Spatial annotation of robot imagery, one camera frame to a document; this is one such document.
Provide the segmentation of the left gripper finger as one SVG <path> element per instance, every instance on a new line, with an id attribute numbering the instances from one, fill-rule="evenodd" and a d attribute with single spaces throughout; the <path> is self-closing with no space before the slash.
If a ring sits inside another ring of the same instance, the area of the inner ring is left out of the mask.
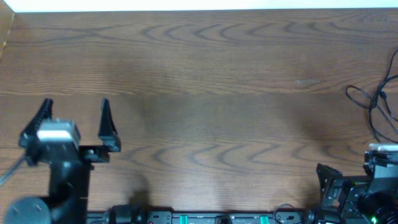
<path id="1" fill-rule="evenodd" d="M 98 137 L 102 140 L 103 145 L 108 148 L 108 151 L 121 151 L 121 140 L 113 123 L 109 100 L 106 98 L 102 100 Z"/>
<path id="2" fill-rule="evenodd" d="M 50 98 L 44 99 L 38 112 L 31 119 L 25 129 L 20 133 L 19 146 L 27 148 L 30 143 L 37 138 L 37 132 L 43 121 L 52 119 L 53 100 Z"/>

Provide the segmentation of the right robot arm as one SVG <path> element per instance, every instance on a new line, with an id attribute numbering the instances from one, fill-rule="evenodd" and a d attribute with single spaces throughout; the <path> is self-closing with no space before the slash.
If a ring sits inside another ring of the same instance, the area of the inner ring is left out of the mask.
<path id="1" fill-rule="evenodd" d="M 317 164 L 320 207 L 306 210 L 302 223 L 397 223 L 397 146 L 366 151 L 363 169 L 345 176 Z"/>

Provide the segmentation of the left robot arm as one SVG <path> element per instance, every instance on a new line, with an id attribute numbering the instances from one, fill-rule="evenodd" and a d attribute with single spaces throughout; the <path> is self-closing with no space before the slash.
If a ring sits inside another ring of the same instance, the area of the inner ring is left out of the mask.
<path id="1" fill-rule="evenodd" d="M 46 163 L 50 167 L 49 193 L 12 202 L 5 223 L 86 223 L 93 165 L 108 163 L 110 153 L 121 150 L 108 99 L 101 104 L 100 145 L 82 146 L 76 122 L 54 119 L 52 106 L 53 100 L 44 99 L 20 134 L 19 146 L 24 148 L 24 155 L 1 177 L 5 184 L 22 162 L 31 167 Z"/>

